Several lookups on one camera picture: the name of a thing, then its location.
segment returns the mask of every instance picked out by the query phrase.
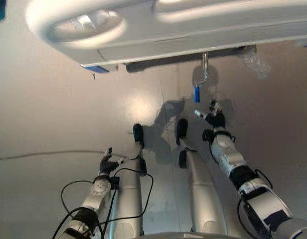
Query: cable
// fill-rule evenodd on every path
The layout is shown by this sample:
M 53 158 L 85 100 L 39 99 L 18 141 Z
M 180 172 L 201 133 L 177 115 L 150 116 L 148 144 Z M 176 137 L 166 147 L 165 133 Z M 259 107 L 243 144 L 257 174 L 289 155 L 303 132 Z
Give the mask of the cable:
M 64 198 L 63 198 L 64 190 L 65 190 L 65 188 L 67 188 L 69 185 L 72 185 L 72 184 L 74 184 L 74 183 L 80 183 L 80 182 L 91 183 L 91 184 L 93 183 L 92 181 L 88 181 L 88 180 L 77 180 L 77 181 L 73 181 L 73 182 L 70 182 L 70 183 L 66 184 L 66 185 L 63 187 L 63 189 L 62 189 L 62 191 L 61 191 L 61 193 L 60 193 L 60 199 L 61 199 L 62 204 L 63 204 L 63 207 L 64 207 L 64 209 L 66 210 L 67 213 L 69 213 L 69 210 L 68 210 L 68 208 L 66 207 L 65 202 L 64 202 Z
M 259 173 L 260 173 L 268 181 L 268 183 L 270 184 L 271 189 L 273 189 L 273 184 L 271 183 L 269 178 L 260 169 L 256 169 L 256 170 L 254 170 L 254 172 L 256 173 L 257 176 L 259 176 Z
M 143 173 L 143 172 L 140 172 L 140 171 L 137 171 L 137 170 L 133 170 L 133 169 L 130 169 L 130 168 L 121 168 L 121 169 L 117 170 L 117 172 L 114 174 L 114 177 L 117 175 L 118 172 L 120 172 L 122 170 L 128 170 L 128 171 L 132 171 L 132 172 L 135 172 L 135 173 Z M 151 180 L 152 180 L 152 183 L 151 183 L 151 186 L 150 186 L 150 190 L 149 190 L 149 193 L 148 193 L 148 196 L 147 196 L 146 205 L 145 205 L 145 208 L 144 208 L 143 212 L 141 214 L 139 214 L 138 216 L 124 217 L 124 218 L 115 218 L 115 219 L 109 220 L 110 213 L 111 213 L 112 206 L 113 206 L 113 202 L 114 202 L 114 197 L 115 197 L 115 194 L 116 194 L 116 190 L 115 190 L 115 192 L 113 194 L 113 197 L 112 197 L 112 201 L 110 203 L 110 208 L 109 208 L 109 212 L 108 212 L 108 215 L 107 215 L 107 219 L 104 222 L 101 222 L 100 225 L 102 225 L 102 224 L 106 225 L 106 224 L 108 224 L 110 222 L 114 222 L 114 221 L 118 221 L 118 220 L 123 220 L 123 219 L 140 218 L 140 217 L 142 217 L 145 214 L 147 206 L 148 206 L 149 198 L 150 198 L 150 195 L 151 195 L 151 192 L 152 192 L 152 189 L 153 189 L 153 185 L 154 185 L 154 178 L 150 174 L 148 174 L 148 173 L 146 173 L 145 176 L 149 176 L 151 178 Z M 84 232 L 82 236 L 84 236 L 88 232 L 90 232 L 90 230 L 87 230 L 86 232 Z
M 112 197 L 112 201 L 110 202 L 110 207 L 109 207 L 109 211 L 108 211 L 108 214 L 107 214 L 106 223 L 105 223 L 105 226 L 104 226 L 104 235 L 106 233 L 109 217 L 110 217 L 110 214 L 112 212 L 112 208 L 113 208 L 113 203 L 114 203 L 114 198 L 115 198 L 116 192 L 117 192 L 117 190 L 114 191 L 114 194 L 113 194 L 113 197 Z
M 122 171 L 122 170 L 128 170 L 128 171 L 132 171 L 132 172 L 135 172 L 135 173 L 143 173 L 143 172 L 136 171 L 136 170 L 133 170 L 133 169 L 130 169 L 130 168 L 121 168 L 121 169 L 119 169 L 119 170 L 115 173 L 114 177 L 116 176 L 116 174 L 117 174 L 119 171 Z M 148 196 L 147 196 L 146 205 L 145 205 L 145 208 L 144 208 L 143 212 L 142 212 L 141 214 L 139 214 L 138 216 L 124 217 L 124 218 L 115 218 L 115 219 L 111 219 L 111 220 L 106 220 L 105 222 L 101 222 L 100 225 L 105 224 L 105 223 L 110 223 L 110 222 L 118 221 L 118 220 L 123 220 L 123 219 L 140 218 L 140 217 L 142 217 L 142 216 L 145 214 L 146 209 L 147 209 L 147 206 L 148 206 L 149 198 L 150 198 L 150 195 L 151 195 L 151 193 L 152 193 L 153 185 L 154 185 L 154 178 L 153 178 L 150 174 L 148 174 L 148 173 L 146 173 L 145 176 L 149 176 L 149 177 L 151 178 L 152 184 L 151 184 L 151 186 L 150 186 L 150 190 L 149 190 L 149 193 L 148 193 Z
M 74 212 L 79 211 L 79 210 L 89 210 L 89 211 L 92 211 L 93 213 L 95 213 L 93 210 L 91 210 L 91 209 L 89 209 L 89 208 L 84 208 L 84 207 L 79 207 L 79 208 L 73 209 L 72 211 L 70 211 L 70 212 L 64 217 L 64 219 L 63 219 L 63 220 L 61 221 L 61 223 L 58 225 L 56 231 L 54 232 L 54 235 L 53 235 L 52 239 L 55 239 L 55 238 L 56 238 L 56 236 L 57 236 L 59 230 L 61 229 L 61 227 L 63 226 L 63 224 L 66 222 L 67 218 L 68 218 L 70 215 L 72 215 Z M 97 226 L 98 226 L 98 228 L 99 228 L 100 234 L 101 234 L 102 237 L 103 237 L 103 236 L 104 236 L 104 232 L 103 232 L 102 227 L 101 227 L 101 225 L 100 225 L 100 223 L 99 223 L 99 220 L 98 220 L 97 215 L 96 215 L 96 219 L 97 219 Z
M 245 227 L 245 225 L 243 224 L 241 217 L 240 217 L 240 205 L 241 205 L 242 199 L 240 198 L 239 202 L 238 202 L 238 206 L 237 206 L 237 214 L 238 214 L 238 219 L 239 222 L 241 224 L 241 226 L 243 227 L 243 229 L 246 231 L 247 234 L 249 234 L 250 237 L 252 237 L 253 239 L 258 239 L 257 237 L 255 237 L 254 235 L 252 235 L 247 228 Z
M 62 151 L 49 151 L 49 152 L 38 152 L 38 153 L 27 153 L 27 154 L 20 154 L 16 156 L 9 156 L 9 157 L 2 157 L 0 160 L 8 160 L 8 159 L 17 159 L 17 158 L 27 158 L 39 155 L 53 155 L 53 154 L 66 154 L 66 153 L 105 153 L 104 151 L 97 151 L 97 150 L 62 150 Z M 127 156 L 112 153 L 113 156 L 117 156 L 120 158 L 128 158 Z

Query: blue tape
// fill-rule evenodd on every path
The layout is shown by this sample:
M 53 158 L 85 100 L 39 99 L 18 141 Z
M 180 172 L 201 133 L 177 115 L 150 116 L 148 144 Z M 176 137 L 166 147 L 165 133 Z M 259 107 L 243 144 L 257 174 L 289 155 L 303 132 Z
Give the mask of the blue tape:
M 97 72 L 97 73 L 107 73 L 109 71 L 107 71 L 106 69 L 100 67 L 100 66 L 83 66 L 83 68 L 87 69 L 87 70 L 90 70 L 90 71 L 94 71 L 94 72 Z

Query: blue cylinder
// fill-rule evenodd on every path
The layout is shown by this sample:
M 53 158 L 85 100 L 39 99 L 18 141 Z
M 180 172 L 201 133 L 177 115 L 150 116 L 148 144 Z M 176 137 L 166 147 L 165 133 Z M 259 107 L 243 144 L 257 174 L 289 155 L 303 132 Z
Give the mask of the blue cylinder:
M 199 86 L 194 87 L 194 102 L 195 103 L 200 102 L 200 88 L 199 88 Z

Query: white overhead fixture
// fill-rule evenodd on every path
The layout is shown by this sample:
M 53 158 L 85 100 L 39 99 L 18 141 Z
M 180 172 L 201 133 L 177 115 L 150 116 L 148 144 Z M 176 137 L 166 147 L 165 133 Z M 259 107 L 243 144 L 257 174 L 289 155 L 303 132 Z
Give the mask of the white overhead fixture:
M 84 67 L 307 38 L 307 0 L 34 0 L 30 30 Z

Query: white robotic arm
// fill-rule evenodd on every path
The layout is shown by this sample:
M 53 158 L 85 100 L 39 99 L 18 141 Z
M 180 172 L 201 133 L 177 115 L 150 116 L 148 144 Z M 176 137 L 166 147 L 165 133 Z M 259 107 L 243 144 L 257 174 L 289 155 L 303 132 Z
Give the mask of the white robotic arm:
M 195 111 L 214 129 L 203 133 L 210 152 L 221 170 L 230 178 L 244 203 L 244 210 L 256 231 L 264 238 L 307 239 L 307 222 L 294 219 L 282 199 L 254 172 L 234 146 L 235 137 L 225 130 L 221 106 L 213 101 L 211 112 Z

